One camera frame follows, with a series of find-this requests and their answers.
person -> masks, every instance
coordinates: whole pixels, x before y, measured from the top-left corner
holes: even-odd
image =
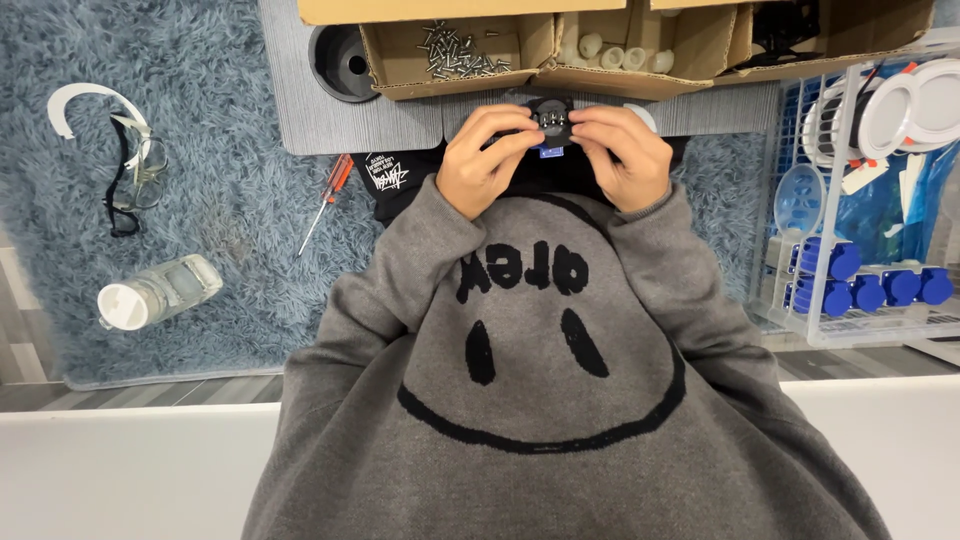
[[[333,284],[243,537],[889,538],[722,294],[670,146],[575,110],[581,183],[615,209],[503,197],[543,141],[529,116],[475,111]]]

gray desk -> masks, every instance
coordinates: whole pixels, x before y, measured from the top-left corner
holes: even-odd
[[[524,103],[542,95],[570,95],[575,105],[636,103],[647,108],[661,135],[766,131],[777,117],[779,85],[719,86],[651,103],[586,92],[522,86],[434,98],[343,103],[317,83],[309,60],[313,27],[300,22],[297,0],[259,0],[274,81],[280,136],[297,156],[433,148],[450,140],[481,105]]]

finger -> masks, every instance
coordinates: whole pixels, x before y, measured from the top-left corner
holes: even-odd
[[[457,132],[456,136],[453,137],[453,140],[450,141],[452,144],[455,140],[460,138],[467,130],[473,127],[473,124],[484,114],[488,112],[515,112],[516,114],[523,114],[526,117],[530,117],[530,110],[526,107],[521,107],[520,105],[513,105],[510,103],[501,103],[499,105],[485,105],[484,107],[478,107],[470,116],[467,118],[467,121],[464,122],[464,125],[460,128],[460,131]]]
[[[526,148],[516,151],[513,155],[503,160],[503,162],[496,167],[496,170],[493,171],[493,187],[496,190],[497,196],[506,191],[507,187],[510,186],[510,180],[514,177],[516,167],[520,165],[520,160],[523,159],[526,153]]]
[[[571,131],[580,138],[586,138],[610,148],[627,168],[636,169],[650,160],[644,154],[640,144],[622,128],[597,122],[585,122],[574,125]]]
[[[587,155],[590,166],[593,167],[593,176],[596,177],[598,184],[613,177],[613,160],[610,159],[610,153],[607,152],[607,147],[588,138],[576,135],[572,136],[570,140],[579,144],[584,149],[584,154]]]
[[[469,130],[463,132],[463,137],[457,142],[457,145],[463,145],[464,148],[470,151],[477,151],[480,150],[496,132],[504,132],[507,130],[536,131],[537,127],[537,122],[523,114],[516,112],[488,112],[480,118],[477,118]]]
[[[630,134],[640,144],[661,142],[660,137],[650,130],[646,122],[626,107],[587,107],[586,109],[572,110],[568,117],[571,122],[576,123],[598,122],[608,126],[616,126]]]
[[[490,148],[480,153],[477,166],[483,172],[492,172],[509,157],[517,152],[526,152],[530,147],[542,143],[543,139],[544,134],[539,131],[527,131],[502,136],[494,144],[490,145]]]

white floor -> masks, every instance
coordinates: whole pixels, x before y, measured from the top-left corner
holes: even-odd
[[[787,382],[895,538],[960,538],[960,377]],[[277,404],[0,414],[0,538],[235,539]]]

screwdriver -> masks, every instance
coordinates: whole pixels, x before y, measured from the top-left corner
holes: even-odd
[[[307,242],[310,241],[310,237],[313,236],[313,231],[317,228],[317,224],[320,223],[320,216],[324,214],[326,205],[333,203],[333,194],[340,191],[340,188],[344,186],[344,182],[347,181],[347,176],[350,174],[350,169],[352,168],[353,158],[350,157],[350,154],[341,154],[340,157],[337,158],[336,164],[333,165],[333,170],[330,171],[330,177],[326,179],[324,192],[321,194],[323,202],[320,204],[320,211],[317,212],[317,217],[313,218],[313,225],[311,225],[310,230],[306,232],[306,238],[303,239],[303,245],[300,246],[297,257],[303,255],[303,250],[306,249]]]

